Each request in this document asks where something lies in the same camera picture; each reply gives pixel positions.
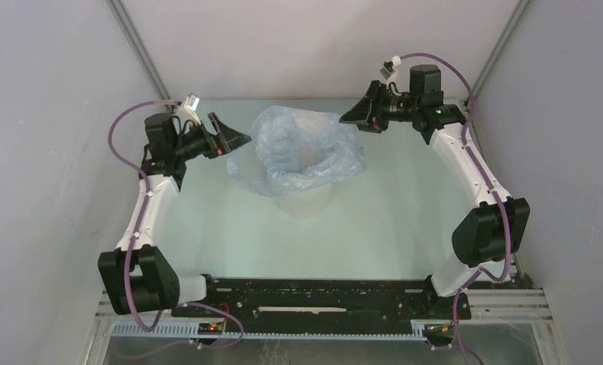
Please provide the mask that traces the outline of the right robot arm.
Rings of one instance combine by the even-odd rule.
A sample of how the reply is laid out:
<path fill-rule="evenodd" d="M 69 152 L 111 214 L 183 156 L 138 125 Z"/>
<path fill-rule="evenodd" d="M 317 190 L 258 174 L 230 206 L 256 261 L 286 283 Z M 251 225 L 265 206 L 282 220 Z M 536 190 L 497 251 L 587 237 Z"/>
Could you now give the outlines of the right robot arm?
<path fill-rule="evenodd" d="M 395 63 L 384 64 L 384 81 L 372 81 L 364 96 L 339 121 L 362 132 L 384 132 L 390 122 L 409 122 L 442 159 L 459 184 L 469 212 L 452 233 L 453 253 L 430 276 L 431 291 L 421 297 L 426 315 L 439 318 L 451 306 L 451 296 L 485 274 L 505 281 L 518 252 L 530 215 L 525 198 L 515 198 L 490 171 L 472 139 L 466 117 L 446 103 L 437 65 L 415 65 L 409 89 L 398 90 Z"/>

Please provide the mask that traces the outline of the light blue plastic trash bag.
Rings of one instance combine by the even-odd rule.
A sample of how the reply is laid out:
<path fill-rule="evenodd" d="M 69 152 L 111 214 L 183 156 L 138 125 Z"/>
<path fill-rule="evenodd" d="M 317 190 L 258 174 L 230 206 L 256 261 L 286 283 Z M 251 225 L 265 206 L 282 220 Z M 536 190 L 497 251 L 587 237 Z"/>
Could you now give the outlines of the light blue plastic trash bag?
<path fill-rule="evenodd" d="M 256 194 L 306 192 L 367 169 L 358 129 L 336 113 L 271 106 L 258 115 L 246 146 L 230 154 L 227 173 Z"/>

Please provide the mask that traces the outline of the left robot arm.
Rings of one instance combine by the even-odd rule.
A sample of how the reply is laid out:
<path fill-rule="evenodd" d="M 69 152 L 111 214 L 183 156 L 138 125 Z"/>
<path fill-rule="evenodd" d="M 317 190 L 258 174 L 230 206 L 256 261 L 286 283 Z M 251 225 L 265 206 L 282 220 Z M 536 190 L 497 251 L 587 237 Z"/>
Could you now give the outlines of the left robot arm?
<path fill-rule="evenodd" d="M 157 246 L 167 213 L 180 193 L 186 162 L 214 159 L 251 142 L 251 138 L 209 113 L 214 131 L 190 119 L 188 131 L 178 131 L 175 113 L 158 113 L 144 121 L 148 143 L 137 168 L 139 194 L 127 231 L 97 267 L 114 312 L 118 315 L 172 309 L 179 301 L 179 278 Z"/>

